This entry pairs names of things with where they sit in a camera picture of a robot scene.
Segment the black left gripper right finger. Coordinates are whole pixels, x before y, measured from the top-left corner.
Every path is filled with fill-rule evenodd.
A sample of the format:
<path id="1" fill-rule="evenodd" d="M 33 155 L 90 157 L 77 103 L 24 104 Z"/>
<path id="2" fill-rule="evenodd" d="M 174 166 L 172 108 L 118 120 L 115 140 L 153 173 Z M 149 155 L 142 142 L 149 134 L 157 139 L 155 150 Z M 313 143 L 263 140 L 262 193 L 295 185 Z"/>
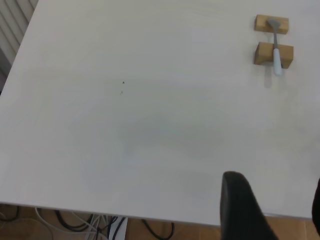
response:
<path id="1" fill-rule="evenodd" d="M 318 180 L 312 203 L 312 222 L 318 235 L 320 235 L 320 179 Z"/>

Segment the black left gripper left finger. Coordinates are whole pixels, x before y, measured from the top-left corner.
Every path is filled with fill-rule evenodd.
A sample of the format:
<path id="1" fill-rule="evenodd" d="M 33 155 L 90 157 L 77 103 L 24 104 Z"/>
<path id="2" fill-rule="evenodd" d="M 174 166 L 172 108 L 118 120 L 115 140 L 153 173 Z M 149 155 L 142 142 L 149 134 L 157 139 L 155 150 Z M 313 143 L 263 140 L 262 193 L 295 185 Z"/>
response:
<path id="1" fill-rule="evenodd" d="M 252 188 L 239 172 L 222 175 L 220 195 L 222 240 L 277 240 L 255 198 Z"/>

